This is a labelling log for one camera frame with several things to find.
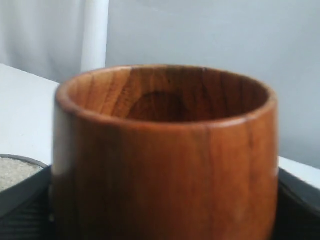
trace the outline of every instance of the white table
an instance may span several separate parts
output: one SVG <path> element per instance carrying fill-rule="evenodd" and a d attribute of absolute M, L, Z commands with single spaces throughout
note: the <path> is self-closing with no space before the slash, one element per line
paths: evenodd
<path fill-rule="evenodd" d="M 52 162 L 58 83 L 0 64 L 0 154 Z M 283 157 L 279 166 L 320 189 L 320 170 Z"/>

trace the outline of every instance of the wooden surface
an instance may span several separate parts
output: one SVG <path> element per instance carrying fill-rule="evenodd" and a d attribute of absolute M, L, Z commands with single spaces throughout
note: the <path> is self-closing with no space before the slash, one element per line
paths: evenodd
<path fill-rule="evenodd" d="M 97 70 L 56 93 L 62 239 L 266 240 L 278 180 L 277 100 L 191 66 Z"/>

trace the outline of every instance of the sand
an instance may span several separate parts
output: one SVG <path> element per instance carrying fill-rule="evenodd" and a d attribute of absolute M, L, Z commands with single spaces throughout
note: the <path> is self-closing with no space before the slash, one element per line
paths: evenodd
<path fill-rule="evenodd" d="M 0 192 L 36 174 L 42 167 L 23 161 L 0 157 Z"/>

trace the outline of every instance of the white curtain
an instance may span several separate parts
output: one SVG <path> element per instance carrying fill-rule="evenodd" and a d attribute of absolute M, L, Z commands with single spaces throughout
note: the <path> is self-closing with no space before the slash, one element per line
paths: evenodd
<path fill-rule="evenodd" d="M 0 0 L 0 63 L 57 82 L 104 67 L 108 8 L 109 0 Z"/>

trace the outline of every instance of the wooden bowl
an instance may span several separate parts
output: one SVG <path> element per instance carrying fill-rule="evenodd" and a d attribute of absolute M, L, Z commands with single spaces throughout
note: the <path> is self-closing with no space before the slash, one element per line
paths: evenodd
<path fill-rule="evenodd" d="M 55 96 L 61 239 L 267 240 L 278 187 L 277 99 L 206 67 L 117 66 Z"/>

